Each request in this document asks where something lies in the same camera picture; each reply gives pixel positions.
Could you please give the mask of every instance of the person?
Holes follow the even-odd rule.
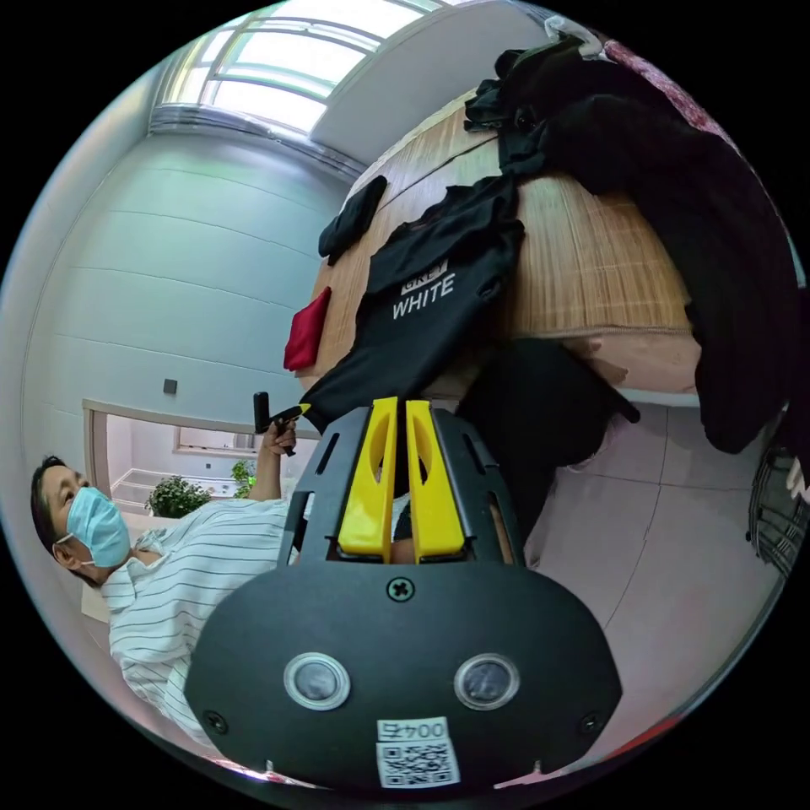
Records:
[[[219,602],[279,564],[288,510],[281,456],[294,446],[294,426],[279,435],[274,425],[262,440],[248,498],[211,501],[134,546],[115,504],[61,459],[46,458],[31,480],[37,535],[63,568],[100,590],[110,613],[110,653],[127,685],[214,751],[183,694],[191,655]],[[413,561],[408,541],[395,548],[393,562]],[[294,551],[288,564],[296,559]]]

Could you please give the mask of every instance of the lens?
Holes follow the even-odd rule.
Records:
[[[456,697],[469,709],[499,709],[517,693],[517,668],[503,656],[492,653],[465,661],[456,673]]]
[[[496,661],[484,661],[467,670],[464,694],[479,703],[494,703],[509,691],[509,672]]]
[[[284,669],[284,688],[300,706],[314,711],[336,709],[351,689],[345,667],[320,652],[294,658]]]
[[[338,691],[338,679],[326,664],[304,664],[295,674],[295,687],[308,700],[328,700]]]

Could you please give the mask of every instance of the striped shirt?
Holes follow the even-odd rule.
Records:
[[[393,521],[406,499],[395,502]],[[110,611],[110,653],[132,691],[192,739],[216,750],[186,702],[191,655],[223,597],[278,562],[289,504],[216,500],[176,526],[146,532],[137,550],[101,587]],[[307,505],[308,516],[311,501]],[[297,556],[293,551],[289,562]]]

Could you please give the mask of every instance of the potted plant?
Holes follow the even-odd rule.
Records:
[[[180,518],[189,515],[211,500],[202,487],[186,481],[179,475],[164,478],[146,502],[146,509],[155,517]]]
[[[235,498],[246,498],[256,485],[256,468],[252,462],[238,461],[230,471],[233,479],[239,484],[234,492]]]

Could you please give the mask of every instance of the hand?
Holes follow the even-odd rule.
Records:
[[[275,456],[283,456],[288,447],[295,447],[295,442],[295,422],[288,422],[280,436],[277,425],[273,423],[262,439],[262,451],[269,451]]]

